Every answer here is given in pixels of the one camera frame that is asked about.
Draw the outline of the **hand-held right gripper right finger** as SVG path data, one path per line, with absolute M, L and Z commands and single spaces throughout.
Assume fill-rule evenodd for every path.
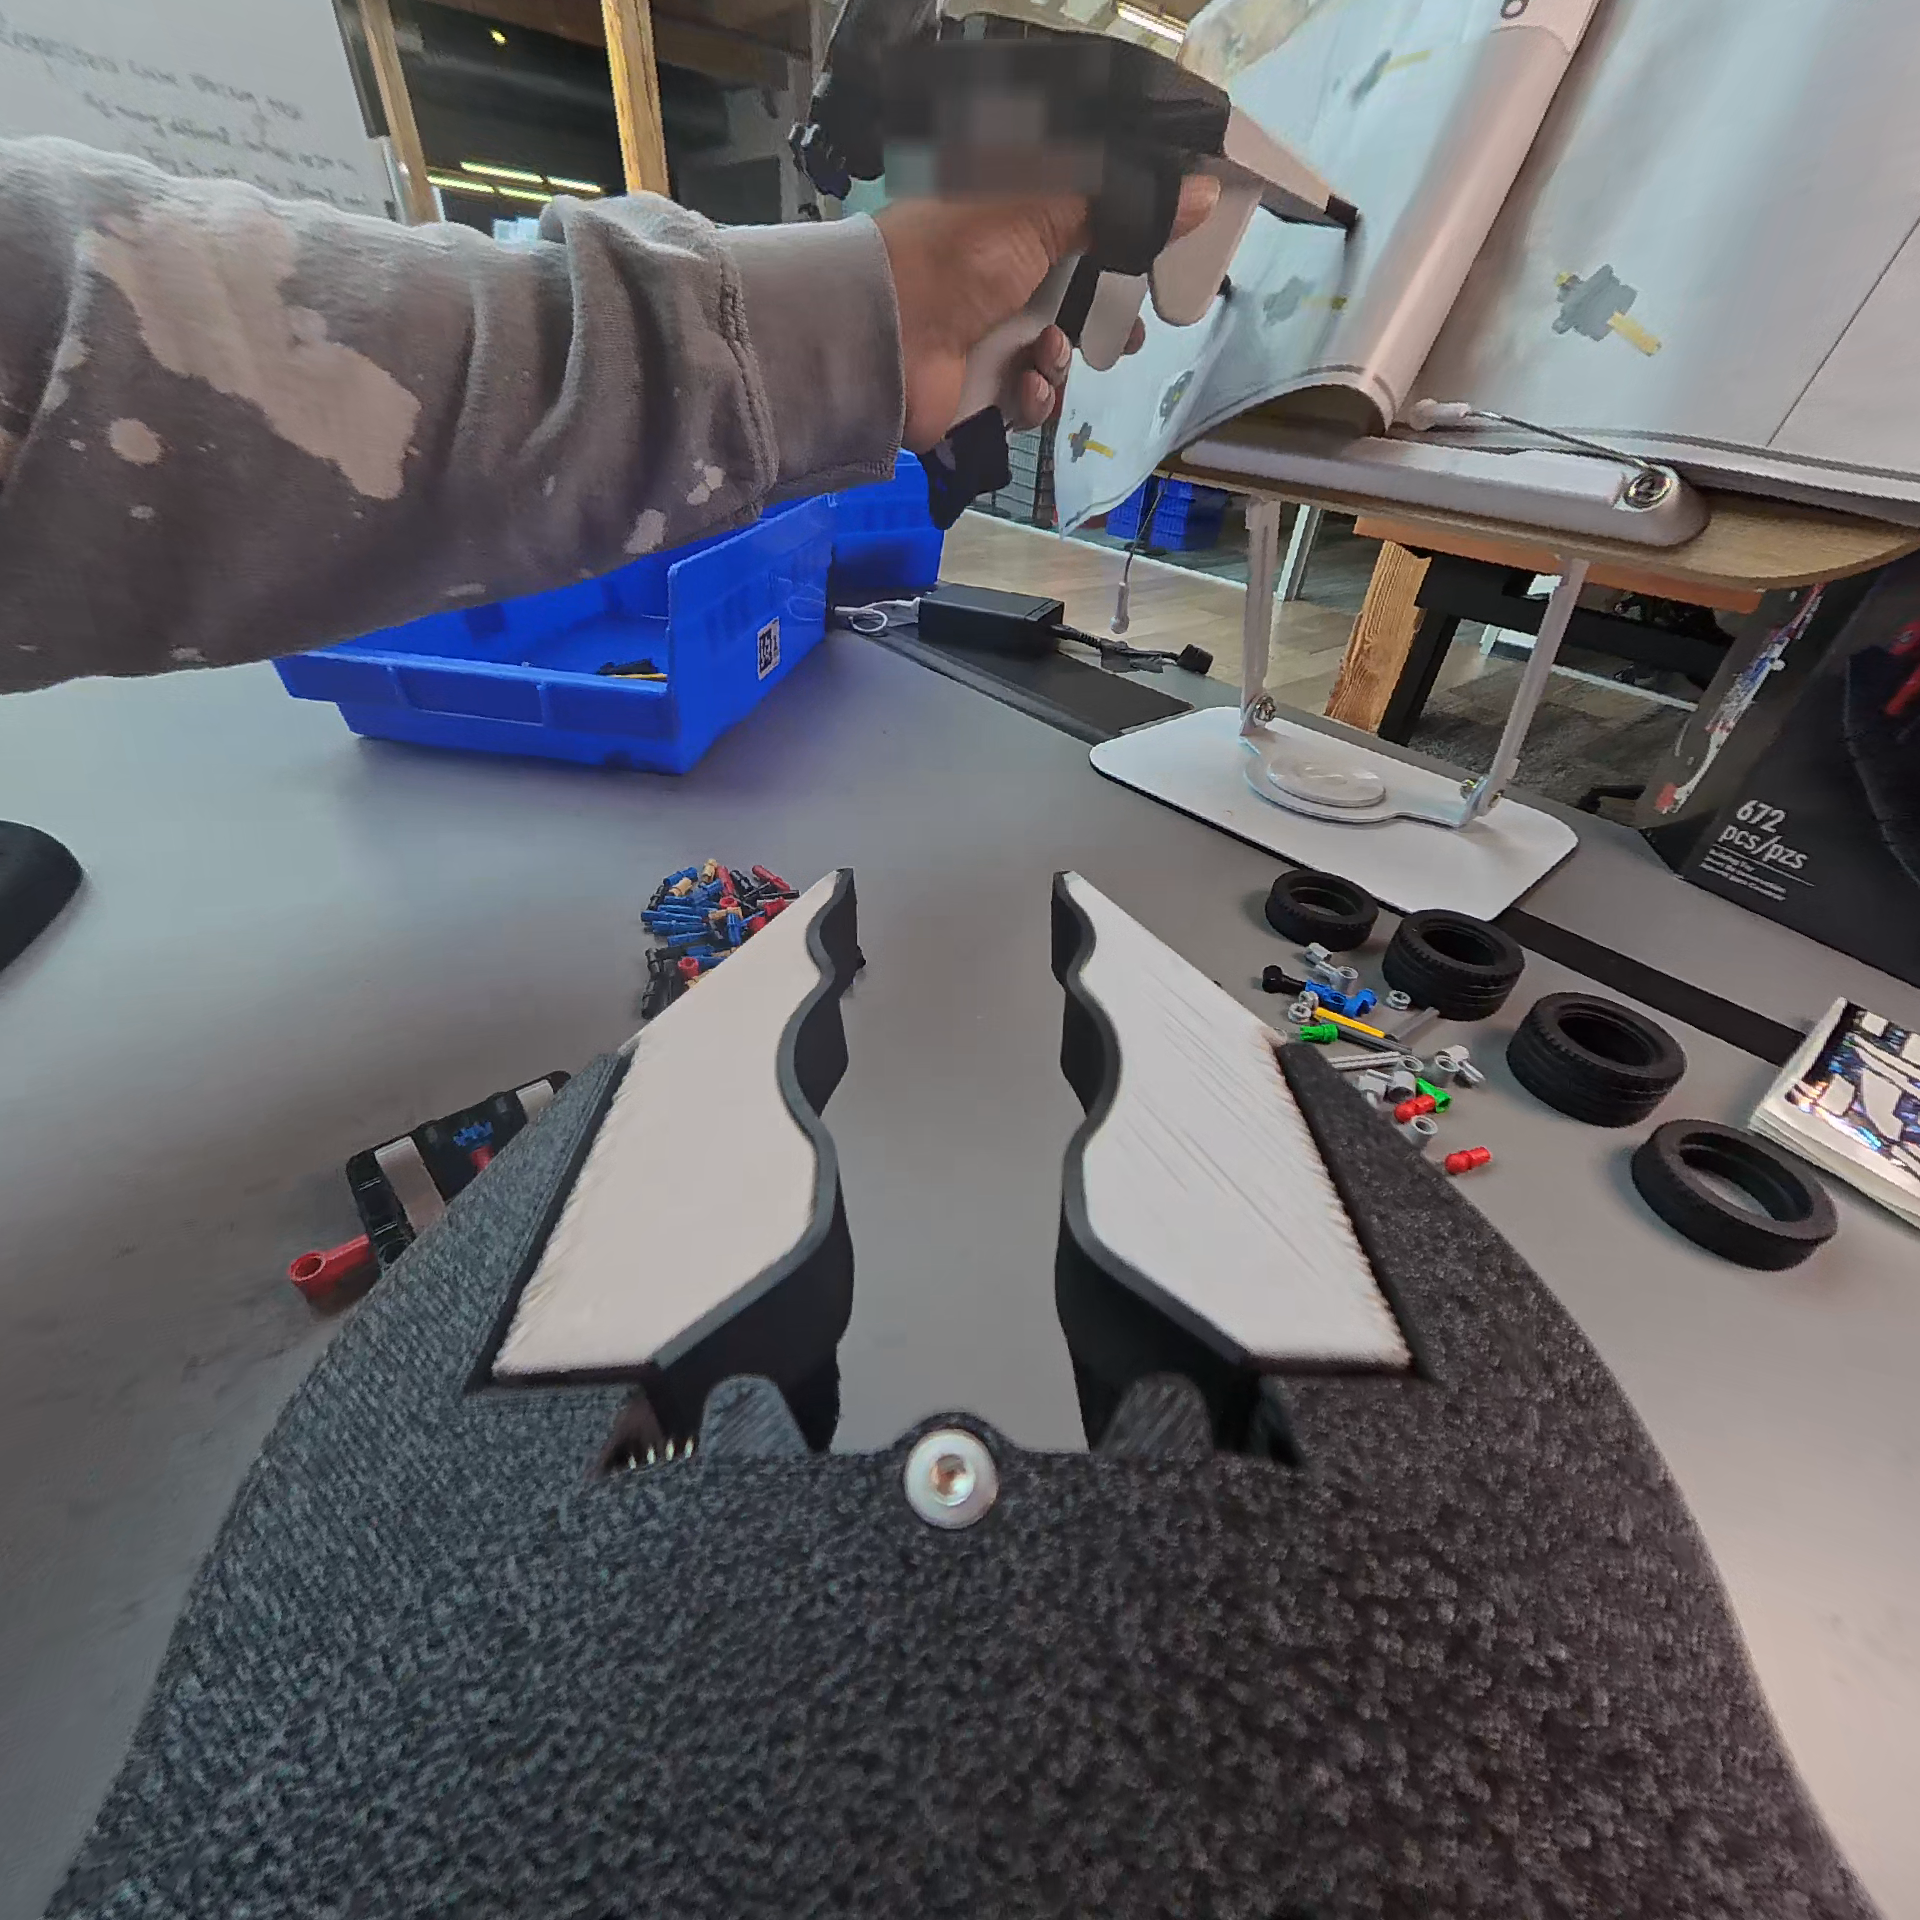
M 1413 1378 L 1377 1278 L 1285 1070 L 1280 1033 L 1079 872 L 1049 890 L 1062 1080 L 1053 1302 L 1089 1451 L 1125 1401 L 1186 1385 L 1206 1443 L 1287 1455 L 1281 1383 Z

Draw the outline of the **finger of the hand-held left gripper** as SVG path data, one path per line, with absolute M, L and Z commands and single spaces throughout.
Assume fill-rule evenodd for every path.
M 1359 223 L 1351 201 L 1240 109 L 1230 111 L 1218 165 L 1223 186 L 1254 194 L 1257 205 L 1285 224 L 1351 231 Z

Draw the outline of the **black brick frame assembly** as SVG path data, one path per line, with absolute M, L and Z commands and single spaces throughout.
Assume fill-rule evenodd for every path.
M 313 1305 L 336 1305 L 370 1287 L 567 1085 L 567 1072 L 548 1072 L 353 1153 L 342 1177 L 358 1234 L 300 1255 L 286 1270 L 287 1283 Z

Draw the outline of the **pile of coloured connector pins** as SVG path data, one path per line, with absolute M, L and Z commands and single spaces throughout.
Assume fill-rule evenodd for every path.
M 799 896 L 775 872 L 708 857 L 662 877 L 639 912 L 644 982 L 638 1021 L 660 1017 Z

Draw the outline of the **large instruction booklet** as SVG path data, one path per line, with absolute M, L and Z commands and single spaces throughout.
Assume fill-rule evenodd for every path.
M 1359 223 L 1254 213 L 1205 318 L 1072 371 L 1062 526 L 1236 421 L 1422 398 L 1916 522 L 1916 6 L 1206 6 L 1182 65 Z

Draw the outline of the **person's left forearm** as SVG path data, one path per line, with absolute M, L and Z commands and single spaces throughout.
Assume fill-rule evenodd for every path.
M 326 647 L 892 474 L 872 223 L 536 240 L 4 144 L 1 688 Z

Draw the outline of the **grey desk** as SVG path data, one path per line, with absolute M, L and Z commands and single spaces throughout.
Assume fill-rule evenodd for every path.
M 340 1331 L 286 1267 L 357 1233 L 348 1158 L 628 1038 L 662 874 L 855 874 L 826 1119 L 845 1451 L 941 1410 L 1080 1445 L 1050 877 L 1250 1007 L 1287 954 L 1273 855 L 847 634 L 684 777 L 368 744 L 268 665 L 94 679 L 4 701 L 4 819 L 85 872 L 4 975 L 4 1915 L 54 1895 L 234 1488 Z M 1470 1047 L 1466 1142 L 1494 1160 L 1458 1190 L 1615 1373 L 1841 1853 L 1916 1915 L 1916 1234 L 1845 1192 L 1793 1272 L 1702 1255 L 1634 1193 L 1636 1134 Z

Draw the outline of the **black desk strip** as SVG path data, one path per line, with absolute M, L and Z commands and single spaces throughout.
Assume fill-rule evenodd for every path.
M 1120 718 L 1121 710 L 1134 710 L 1144 697 L 1144 688 L 1125 678 L 1060 657 L 1039 663 L 976 662 L 941 647 L 925 647 L 911 631 L 885 631 L 870 641 L 1089 749 L 1114 739 L 1117 733 L 1104 727 L 1104 722 Z M 1741 1008 L 1638 959 L 1537 920 L 1519 906 L 1509 906 L 1494 925 L 1526 954 L 1536 954 L 1606 992 L 1636 1002 L 1773 1069 L 1788 1066 L 1807 1038 L 1802 1027 L 1790 1027 Z

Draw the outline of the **black toy tyre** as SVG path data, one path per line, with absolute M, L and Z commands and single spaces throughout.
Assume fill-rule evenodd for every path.
M 1638 1199 L 1696 1248 L 1757 1272 L 1802 1265 L 1838 1234 L 1818 1179 L 1764 1138 L 1713 1120 L 1669 1120 L 1634 1153 Z
M 1545 1106 L 1596 1128 L 1625 1130 L 1681 1081 L 1677 1041 L 1631 1008 L 1583 992 L 1530 1003 L 1505 1046 L 1518 1085 Z
M 1264 902 L 1266 925 L 1303 950 L 1349 954 L 1365 947 L 1377 925 L 1380 903 L 1354 881 L 1329 872 L 1290 869 L 1278 877 Z
M 1380 975 L 1392 992 L 1450 1023 L 1480 1023 L 1518 989 L 1526 954 L 1498 926 L 1444 907 L 1408 912 L 1388 944 Z

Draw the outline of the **white book stand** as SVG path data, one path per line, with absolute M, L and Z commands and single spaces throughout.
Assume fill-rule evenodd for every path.
M 1093 751 L 1105 779 L 1264 853 L 1354 881 L 1383 906 L 1454 907 L 1489 922 L 1572 857 L 1576 831 L 1504 791 L 1596 561 L 1759 593 L 1822 585 L 1916 550 L 1916 520 L 1886 522 L 1681 487 L 1650 511 L 1631 474 L 1512 427 L 1353 438 L 1320 424 L 1242 419 L 1184 448 L 1205 479 L 1247 496 L 1250 584 L 1238 705 L 1191 711 Z M 1384 749 L 1278 717 L 1266 662 L 1278 603 L 1280 506 L 1390 512 L 1546 547 L 1556 587 L 1519 688 L 1479 777 L 1429 774 Z

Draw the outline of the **black power adapter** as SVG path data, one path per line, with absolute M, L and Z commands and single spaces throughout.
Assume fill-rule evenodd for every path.
M 1064 603 L 1058 597 L 936 584 L 916 603 L 925 646 L 951 651 L 1038 659 L 1058 649 Z

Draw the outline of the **blue open-front plastic bin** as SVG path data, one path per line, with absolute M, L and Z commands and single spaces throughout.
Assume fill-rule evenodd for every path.
M 832 496 L 550 593 L 276 662 L 366 739 L 684 776 L 823 641 Z M 670 681 L 599 679 L 649 657 Z

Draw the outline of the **small glossy booklet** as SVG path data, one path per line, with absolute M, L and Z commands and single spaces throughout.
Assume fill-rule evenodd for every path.
M 1834 999 L 1748 1130 L 1918 1226 L 1918 1032 Z

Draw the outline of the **black rounded pad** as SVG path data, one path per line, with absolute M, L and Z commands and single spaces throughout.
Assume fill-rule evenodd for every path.
M 9 970 L 82 887 L 85 872 L 52 835 L 1 823 L 1 950 L 0 970 Z

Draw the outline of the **whiteboard with writing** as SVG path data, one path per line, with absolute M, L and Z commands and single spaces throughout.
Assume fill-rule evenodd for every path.
M 4 3 L 1 135 L 393 215 L 328 3 Z

